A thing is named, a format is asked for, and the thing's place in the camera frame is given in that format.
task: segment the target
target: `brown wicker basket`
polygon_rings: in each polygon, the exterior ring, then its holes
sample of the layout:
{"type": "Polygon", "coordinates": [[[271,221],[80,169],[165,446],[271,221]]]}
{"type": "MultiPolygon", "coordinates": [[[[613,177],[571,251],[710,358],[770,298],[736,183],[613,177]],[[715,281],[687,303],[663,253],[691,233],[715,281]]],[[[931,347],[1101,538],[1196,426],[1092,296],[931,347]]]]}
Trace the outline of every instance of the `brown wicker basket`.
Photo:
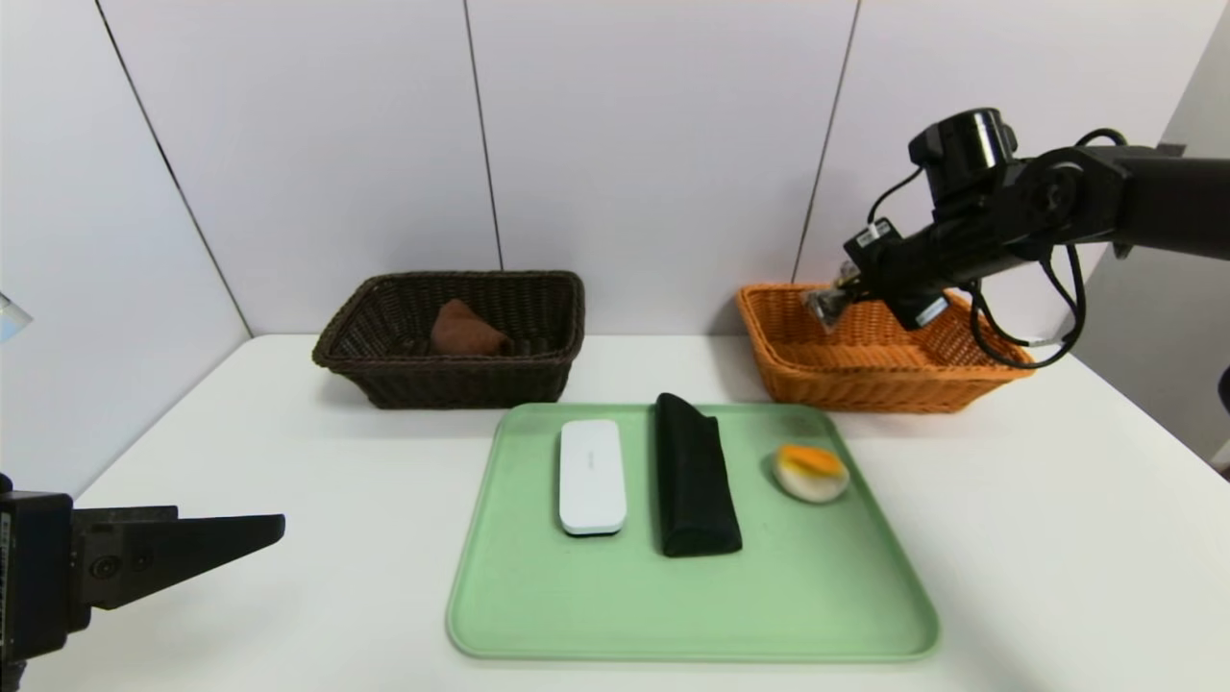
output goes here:
{"type": "Polygon", "coordinates": [[[381,409],[503,409],[555,402],[584,338],[572,272],[413,272],[369,278],[320,334],[312,361],[381,409]],[[435,356],[432,324],[460,297],[512,338],[502,356],[435,356]]]}
{"type": "MultiPolygon", "coordinates": [[[[857,302],[825,333],[800,293],[822,284],[760,284],[739,290],[739,311],[752,334],[760,379],[776,402],[834,412],[959,412],[996,387],[1033,371],[986,358],[969,333],[969,304],[952,306],[930,324],[905,331],[881,301],[857,302]]],[[[1005,356],[1028,354],[988,334],[1005,356]]]]}

